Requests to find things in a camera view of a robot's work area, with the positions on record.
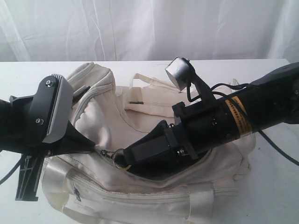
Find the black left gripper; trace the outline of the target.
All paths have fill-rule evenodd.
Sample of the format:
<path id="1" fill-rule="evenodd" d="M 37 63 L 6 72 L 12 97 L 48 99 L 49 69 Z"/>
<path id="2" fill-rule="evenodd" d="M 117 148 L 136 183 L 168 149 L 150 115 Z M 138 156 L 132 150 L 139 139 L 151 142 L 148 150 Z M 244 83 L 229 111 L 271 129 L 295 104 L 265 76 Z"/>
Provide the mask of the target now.
<path id="1" fill-rule="evenodd" d="M 50 151 L 50 156 L 89 154 L 95 143 L 82 135 L 70 122 L 72 95 L 33 95 L 10 98 L 12 109 L 21 116 L 24 145 L 32 151 Z M 37 189 L 43 154 L 21 157 L 16 201 L 38 201 Z"/>

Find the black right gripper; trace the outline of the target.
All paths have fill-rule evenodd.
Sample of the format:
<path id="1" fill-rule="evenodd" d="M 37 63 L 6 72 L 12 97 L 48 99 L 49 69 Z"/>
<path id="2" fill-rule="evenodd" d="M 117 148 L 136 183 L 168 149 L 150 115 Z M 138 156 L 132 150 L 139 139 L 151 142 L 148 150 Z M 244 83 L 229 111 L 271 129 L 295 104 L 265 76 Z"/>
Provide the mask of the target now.
<path id="1" fill-rule="evenodd" d="M 236 139 L 236 123 L 224 101 L 200 101 L 189 106 L 180 102 L 172 109 L 174 126 L 168 127 L 166 120 L 161 120 L 148 134 L 126 147 L 123 166 L 175 162 L 185 157 L 197 160 L 207 151 Z"/>

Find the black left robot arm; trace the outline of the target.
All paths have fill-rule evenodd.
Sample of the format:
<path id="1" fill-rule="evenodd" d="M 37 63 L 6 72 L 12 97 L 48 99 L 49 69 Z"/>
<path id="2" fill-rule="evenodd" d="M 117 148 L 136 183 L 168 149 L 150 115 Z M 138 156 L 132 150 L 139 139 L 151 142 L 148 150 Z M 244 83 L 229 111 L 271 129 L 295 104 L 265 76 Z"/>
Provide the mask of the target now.
<path id="1" fill-rule="evenodd" d="M 0 149 L 21 154 L 20 160 L 1 179 L 5 182 L 18 168 L 15 199 L 35 202 L 44 159 L 63 154 L 94 151 L 94 142 L 83 136 L 69 122 L 69 110 L 56 119 L 55 102 L 37 96 L 0 102 Z"/>

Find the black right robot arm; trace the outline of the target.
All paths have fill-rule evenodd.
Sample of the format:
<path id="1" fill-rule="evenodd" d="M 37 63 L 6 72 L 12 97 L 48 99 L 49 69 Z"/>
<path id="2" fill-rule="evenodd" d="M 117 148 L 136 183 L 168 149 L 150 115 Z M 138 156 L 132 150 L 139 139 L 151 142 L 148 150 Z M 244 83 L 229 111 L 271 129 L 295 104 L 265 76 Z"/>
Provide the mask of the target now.
<path id="1" fill-rule="evenodd" d="M 299 122 L 299 65 L 273 70 L 225 95 L 209 87 L 185 58 L 175 58 L 166 73 L 180 90 L 194 85 L 198 95 L 172 107 L 174 124 L 160 121 L 146 136 L 124 149 L 125 162 L 197 160 L 207 151 L 280 123 Z"/>

